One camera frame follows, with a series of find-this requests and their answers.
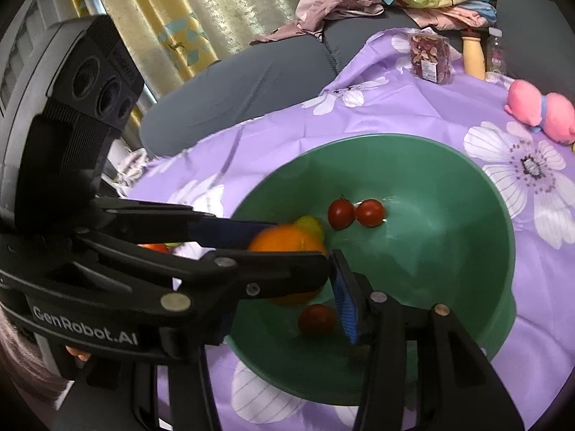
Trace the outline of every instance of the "bottle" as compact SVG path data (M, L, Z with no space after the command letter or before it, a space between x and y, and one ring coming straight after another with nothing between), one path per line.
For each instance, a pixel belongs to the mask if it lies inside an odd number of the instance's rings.
M464 40L465 73L485 81L485 56L481 48L481 36L471 29L466 29L461 38Z
M503 33L500 29L490 27L489 35L490 37L487 40L487 71L506 75L505 51L501 47Z

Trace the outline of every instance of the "hand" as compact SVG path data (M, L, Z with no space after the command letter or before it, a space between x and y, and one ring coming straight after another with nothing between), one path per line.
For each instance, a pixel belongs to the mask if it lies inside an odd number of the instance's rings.
M72 347L66 347L66 350L68 350L69 354L71 354L73 356L77 356L82 361L88 361L90 359L90 356L91 356L90 353L86 353L86 352L83 352L81 350L78 350L78 349L72 348Z

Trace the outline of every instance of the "green bowl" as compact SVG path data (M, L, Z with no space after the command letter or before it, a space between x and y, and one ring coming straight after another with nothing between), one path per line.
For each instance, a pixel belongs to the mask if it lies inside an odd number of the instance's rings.
M327 209L341 195L352 202L379 199L386 222L331 230ZM341 249L374 289L405 305L447 304L489 359L507 338L516 314L513 228L495 186L461 153L407 135L340 140L273 172L233 217L285 223L305 215L324 223L327 247ZM333 302L327 284L310 304ZM314 402L358 405L365 363L353 358L341 330L325 339L300 336L302 309L243 301L228 344L278 389ZM417 351L409 345L406 380L416 379Z

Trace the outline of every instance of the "yellow curtain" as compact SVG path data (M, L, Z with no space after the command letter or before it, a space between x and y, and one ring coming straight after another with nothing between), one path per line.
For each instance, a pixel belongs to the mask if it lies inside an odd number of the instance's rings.
M283 25L298 2L102 0L156 99Z

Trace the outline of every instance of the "snack bag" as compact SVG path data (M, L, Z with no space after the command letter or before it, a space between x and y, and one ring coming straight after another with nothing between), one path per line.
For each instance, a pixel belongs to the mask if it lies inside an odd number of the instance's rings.
M449 39L437 34L410 34L413 74L436 84L451 82Z

